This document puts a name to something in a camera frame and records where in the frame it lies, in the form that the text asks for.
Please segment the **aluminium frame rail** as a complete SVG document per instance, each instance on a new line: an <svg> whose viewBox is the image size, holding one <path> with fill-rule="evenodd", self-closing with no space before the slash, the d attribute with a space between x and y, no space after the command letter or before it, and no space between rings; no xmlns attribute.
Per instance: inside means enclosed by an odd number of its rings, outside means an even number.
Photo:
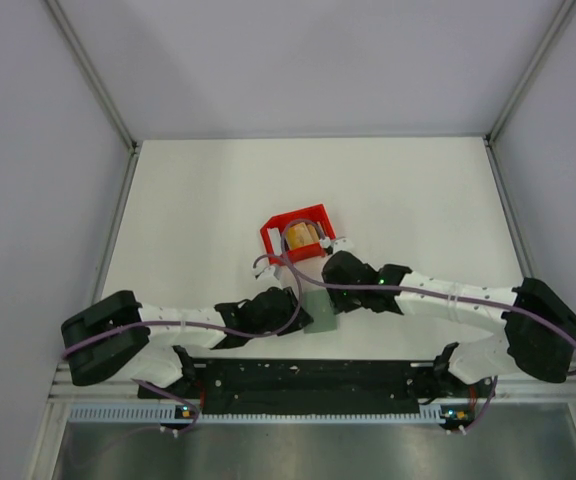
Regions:
<svg viewBox="0 0 576 480"><path fill-rule="evenodd" d="M525 374L503 375L497 382L495 400L514 403L576 402L576 377L564 383L546 383Z"/></svg>

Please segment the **green leather card holder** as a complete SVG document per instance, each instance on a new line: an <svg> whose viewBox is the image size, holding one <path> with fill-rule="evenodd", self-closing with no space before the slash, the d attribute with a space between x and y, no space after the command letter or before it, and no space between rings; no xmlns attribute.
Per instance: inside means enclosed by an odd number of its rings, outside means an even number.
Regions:
<svg viewBox="0 0 576 480"><path fill-rule="evenodd" d="M337 316L325 289L305 292L302 306L313 319L313 322L304 328L306 334L328 333L338 328Z"/></svg>

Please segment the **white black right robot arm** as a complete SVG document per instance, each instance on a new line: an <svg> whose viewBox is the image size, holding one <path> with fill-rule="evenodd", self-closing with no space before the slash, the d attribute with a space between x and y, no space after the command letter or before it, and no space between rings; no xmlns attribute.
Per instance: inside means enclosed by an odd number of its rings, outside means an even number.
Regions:
<svg viewBox="0 0 576 480"><path fill-rule="evenodd" d="M330 257L322 279L338 313L363 308L487 332L481 340L453 342L435 358L435 384L446 395L498 375L523 372L558 384L570 374L576 314L539 279L526 277L516 287L476 287L396 264L374 269L347 251Z"/></svg>

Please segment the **red plastic card tray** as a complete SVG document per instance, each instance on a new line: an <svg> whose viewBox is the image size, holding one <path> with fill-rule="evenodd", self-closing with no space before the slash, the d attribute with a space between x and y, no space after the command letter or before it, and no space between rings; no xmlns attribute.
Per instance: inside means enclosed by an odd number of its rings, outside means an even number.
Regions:
<svg viewBox="0 0 576 480"><path fill-rule="evenodd" d="M324 256L318 231L307 220L316 224L325 237L336 238L324 205L316 204L271 217L259 231L265 252L280 256L285 250L293 263Z"/></svg>

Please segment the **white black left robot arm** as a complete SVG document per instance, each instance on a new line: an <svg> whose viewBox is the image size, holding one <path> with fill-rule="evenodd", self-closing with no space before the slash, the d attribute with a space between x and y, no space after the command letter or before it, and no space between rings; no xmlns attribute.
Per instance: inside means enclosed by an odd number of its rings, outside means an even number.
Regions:
<svg viewBox="0 0 576 480"><path fill-rule="evenodd" d="M313 322L290 287L195 310L142 303L122 290L61 325L63 358L77 387L140 380L180 397L194 387L191 350L235 349Z"/></svg>

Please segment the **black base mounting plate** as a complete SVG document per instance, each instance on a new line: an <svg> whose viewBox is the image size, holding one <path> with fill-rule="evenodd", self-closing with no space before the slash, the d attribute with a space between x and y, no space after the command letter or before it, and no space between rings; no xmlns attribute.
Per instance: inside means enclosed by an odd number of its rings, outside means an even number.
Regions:
<svg viewBox="0 0 576 480"><path fill-rule="evenodd" d="M400 360L196 358L195 375L166 390L198 399L205 414L417 413L423 401L469 401L492 382L467 385L430 363Z"/></svg>

